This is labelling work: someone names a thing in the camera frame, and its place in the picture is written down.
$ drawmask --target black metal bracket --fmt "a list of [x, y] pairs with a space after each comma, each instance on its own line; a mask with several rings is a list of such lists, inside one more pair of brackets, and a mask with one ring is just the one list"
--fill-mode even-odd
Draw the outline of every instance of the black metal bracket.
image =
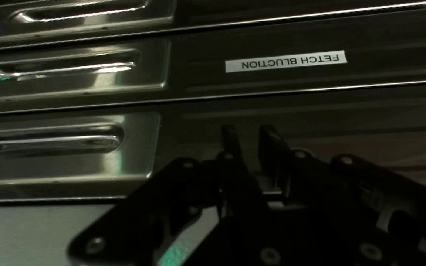
[[151, 266], [217, 205], [228, 211], [185, 264], [426, 264], [425, 186], [354, 155], [326, 163], [262, 125], [262, 171], [285, 202], [271, 208], [234, 126], [222, 128], [222, 144], [217, 159], [159, 171], [72, 242], [72, 261]]

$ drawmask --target drawer handle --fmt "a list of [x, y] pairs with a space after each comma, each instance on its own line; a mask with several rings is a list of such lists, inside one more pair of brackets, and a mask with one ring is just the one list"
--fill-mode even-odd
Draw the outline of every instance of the drawer handle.
[[61, 155], [112, 152], [122, 138], [116, 134], [51, 135], [0, 140], [0, 155]]
[[147, 4], [147, 0], [98, 0], [55, 4], [18, 10], [9, 20], [14, 23], [45, 23], [70, 19], [89, 19], [97, 16], [138, 11], [146, 8]]
[[135, 50], [109, 54], [0, 61], [0, 81], [24, 81], [57, 75], [122, 72], [137, 67], [141, 54]]

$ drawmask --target drawer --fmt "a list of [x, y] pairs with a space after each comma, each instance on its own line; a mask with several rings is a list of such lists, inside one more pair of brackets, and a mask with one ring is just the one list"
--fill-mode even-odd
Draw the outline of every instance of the drawer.
[[426, 0], [21, 0], [0, 5], [0, 47], [426, 7]]
[[0, 53], [0, 113], [426, 84], [426, 10]]
[[356, 153], [426, 184], [421, 84], [0, 115], [0, 203], [120, 199], [175, 158], [215, 158], [224, 124], [237, 126], [254, 172], [259, 126], [273, 124], [325, 160]]

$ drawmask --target label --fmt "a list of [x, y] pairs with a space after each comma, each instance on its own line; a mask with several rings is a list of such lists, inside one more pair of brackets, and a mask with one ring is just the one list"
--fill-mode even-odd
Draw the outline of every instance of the label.
[[305, 67], [341, 63], [348, 63], [345, 50], [227, 60], [227, 72]]

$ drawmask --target green light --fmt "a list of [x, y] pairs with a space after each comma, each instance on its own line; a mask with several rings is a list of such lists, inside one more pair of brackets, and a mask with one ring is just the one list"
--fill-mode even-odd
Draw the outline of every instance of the green light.
[[2, 81], [2, 82], [12, 81], [12, 76], [0, 76], [0, 81]]
[[177, 240], [160, 258], [159, 266], [181, 266], [190, 254], [191, 248], [183, 245], [181, 240]]

